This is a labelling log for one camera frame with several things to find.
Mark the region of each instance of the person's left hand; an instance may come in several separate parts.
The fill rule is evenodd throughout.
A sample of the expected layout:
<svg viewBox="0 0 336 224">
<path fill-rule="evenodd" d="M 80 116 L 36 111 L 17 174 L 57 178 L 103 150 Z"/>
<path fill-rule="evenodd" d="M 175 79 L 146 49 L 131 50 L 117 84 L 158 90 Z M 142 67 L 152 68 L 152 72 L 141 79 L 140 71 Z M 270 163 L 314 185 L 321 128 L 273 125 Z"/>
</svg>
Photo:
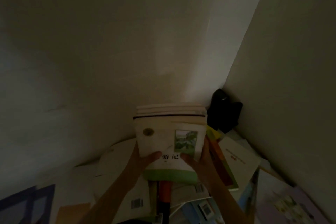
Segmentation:
<svg viewBox="0 0 336 224">
<path fill-rule="evenodd" d="M 129 190 L 131 190 L 135 186 L 138 178 L 143 173 L 143 171 L 146 169 L 146 167 L 150 163 L 159 159 L 161 155 L 162 155 L 162 152 L 157 151 L 152 154 L 149 154 L 147 157 L 141 158 L 139 155 L 138 142 L 135 143 L 135 147 L 133 149 L 132 155 L 130 159 L 128 160 L 128 163 L 124 171 L 121 174 Z"/>
</svg>

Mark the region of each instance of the gold oval emblem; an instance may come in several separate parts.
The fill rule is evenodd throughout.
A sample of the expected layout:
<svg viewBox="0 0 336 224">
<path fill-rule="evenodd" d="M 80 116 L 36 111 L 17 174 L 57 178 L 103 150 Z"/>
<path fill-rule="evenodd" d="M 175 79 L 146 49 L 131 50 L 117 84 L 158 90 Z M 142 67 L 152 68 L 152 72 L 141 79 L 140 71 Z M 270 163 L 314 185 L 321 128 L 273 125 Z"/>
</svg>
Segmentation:
<svg viewBox="0 0 336 224">
<path fill-rule="evenodd" d="M 154 134 L 154 130 L 152 128 L 145 128 L 143 130 L 143 134 L 145 136 L 152 136 Z"/>
</svg>

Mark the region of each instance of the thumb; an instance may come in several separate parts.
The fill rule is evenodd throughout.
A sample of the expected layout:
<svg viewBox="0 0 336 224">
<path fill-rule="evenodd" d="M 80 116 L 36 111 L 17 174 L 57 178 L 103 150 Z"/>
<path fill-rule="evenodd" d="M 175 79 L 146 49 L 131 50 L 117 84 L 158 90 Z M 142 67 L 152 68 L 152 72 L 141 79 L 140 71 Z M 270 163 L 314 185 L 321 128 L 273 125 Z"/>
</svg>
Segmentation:
<svg viewBox="0 0 336 224">
<path fill-rule="evenodd" d="M 180 156 L 184 160 L 184 162 L 186 162 L 189 166 L 192 167 L 192 169 L 196 171 L 198 163 L 192 157 L 185 153 L 181 153 Z"/>
<path fill-rule="evenodd" d="M 144 168 L 146 168 L 150 163 L 153 163 L 162 156 L 161 151 L 156 151 L 152 154 L 149 154 L 147 157 L 142 158 Z"/>
</svg>

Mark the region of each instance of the person's left arm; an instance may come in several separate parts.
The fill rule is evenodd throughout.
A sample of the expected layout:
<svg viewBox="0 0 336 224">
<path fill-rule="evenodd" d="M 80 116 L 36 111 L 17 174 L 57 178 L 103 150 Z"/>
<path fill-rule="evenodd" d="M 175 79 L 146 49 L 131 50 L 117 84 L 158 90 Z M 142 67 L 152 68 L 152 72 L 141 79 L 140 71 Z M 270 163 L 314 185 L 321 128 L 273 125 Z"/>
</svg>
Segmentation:
<svg viewBox="0 0 336 224">
<path fill-rule="evenodd" d="M 135 186 L 145 168 L 161 155 L 158 151 L 140 158 L 136 143 L 124 171 L 78 224 L 111 224 L 126 194 Z"/>
</svg>

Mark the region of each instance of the forearm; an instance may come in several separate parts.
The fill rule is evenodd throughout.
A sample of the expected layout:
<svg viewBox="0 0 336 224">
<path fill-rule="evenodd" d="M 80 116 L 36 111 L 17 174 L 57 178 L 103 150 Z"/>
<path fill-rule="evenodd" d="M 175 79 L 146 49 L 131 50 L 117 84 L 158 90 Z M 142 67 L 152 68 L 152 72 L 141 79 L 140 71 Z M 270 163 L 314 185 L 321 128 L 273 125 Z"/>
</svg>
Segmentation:
<svg viewBox="0 0 336 224">
<path fill-rule="evenodd" d="M 231 193 L 222 182 L 214 182 L 209 189 L 225 224 L 248 224 L 246 215 L 240 209 Z"/>
<path fill-rule="evenodd" d="M 121 174 L 79 224 L 111 224 L 130 189 L 125 175 Z"/>
</svg>

